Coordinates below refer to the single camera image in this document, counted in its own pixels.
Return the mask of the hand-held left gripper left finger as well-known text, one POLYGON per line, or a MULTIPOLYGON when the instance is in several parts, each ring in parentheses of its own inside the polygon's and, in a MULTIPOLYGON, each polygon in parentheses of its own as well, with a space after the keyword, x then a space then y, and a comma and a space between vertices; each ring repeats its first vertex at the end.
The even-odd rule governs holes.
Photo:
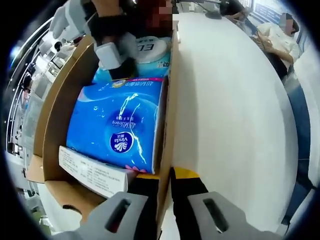
POLYGON ((53 236, 55 240, 156 240, 160 178, 139 174, 126 192, 98 205, 78 229, 53 236))

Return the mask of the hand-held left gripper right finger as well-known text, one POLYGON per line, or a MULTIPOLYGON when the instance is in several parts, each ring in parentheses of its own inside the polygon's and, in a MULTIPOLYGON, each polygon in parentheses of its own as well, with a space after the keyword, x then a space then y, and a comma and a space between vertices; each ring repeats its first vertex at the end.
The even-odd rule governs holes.
POLYGON ((182 240, 273 240, 247 222, 243 210, 215 191, 200 176, 182 167, 170 169, 173 214, 182 240))

